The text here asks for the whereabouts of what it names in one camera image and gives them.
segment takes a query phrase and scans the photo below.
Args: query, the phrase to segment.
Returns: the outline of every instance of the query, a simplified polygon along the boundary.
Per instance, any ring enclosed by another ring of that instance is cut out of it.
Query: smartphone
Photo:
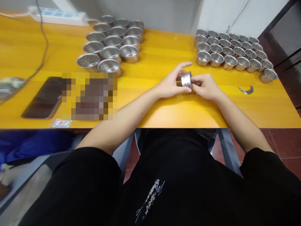
[[[27,106],[22,118],[48,119],[59,106],[62,98],[62,78],[49,77]]]

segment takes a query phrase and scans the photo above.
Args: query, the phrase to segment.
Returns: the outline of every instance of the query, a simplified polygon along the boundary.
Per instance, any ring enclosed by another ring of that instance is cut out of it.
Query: person's left hand
[[[160,98],[172,97],[179,93],[190,93],[191,89],[188,87],[177,86],[176,81],[180,81],[179,75],[187,73],[182,68],[191,66],[192,62],[182,62],[175,69],[170,72],[158,85],[154,87]]]

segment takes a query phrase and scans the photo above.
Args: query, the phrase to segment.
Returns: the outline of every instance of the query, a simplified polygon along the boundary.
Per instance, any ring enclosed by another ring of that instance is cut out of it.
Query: white power strip
[[[36,6],[29,6],[28,10],[31,12],[31,17],[38,22],[41,22],[41,16]],[[73,13],[64,12],[59,9],[51,9],[40,7],[43,17],[43,23],[50,24],[66,24],[75,26],[88,26],[88,20],[86,13]]]

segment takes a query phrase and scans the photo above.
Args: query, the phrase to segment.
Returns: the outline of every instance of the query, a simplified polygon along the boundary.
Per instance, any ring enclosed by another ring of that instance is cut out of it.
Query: red tile floor
[[[301,109],[298,109],[298,112],[301,117]],[[261,131],[273,151],[282,160],[284,165],[301,180],[301,129],[261,129]],[[238,158],[240,162],[242,162],[244,160],[245,153],[234,139],[231,132],[230,135]],[[215,160],[224,163],[224,156],[219,138],[217,138],[211,154]],[[126,182],[131,176],[138,159],[139,152],[136,142],[133,140],[124,182]]]

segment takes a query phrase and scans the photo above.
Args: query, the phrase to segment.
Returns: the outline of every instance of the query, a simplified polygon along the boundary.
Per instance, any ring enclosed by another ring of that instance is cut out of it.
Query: forearm
[[[226,94],[215,102],[245,153],[253,148],[273,152],[261,130]]]
[[[137,128],[142,118],[159,99],[154,88],[118,110],[114,120],[105,120],[94,127],[80,142],[80,147],[96,147],[110,155]]]

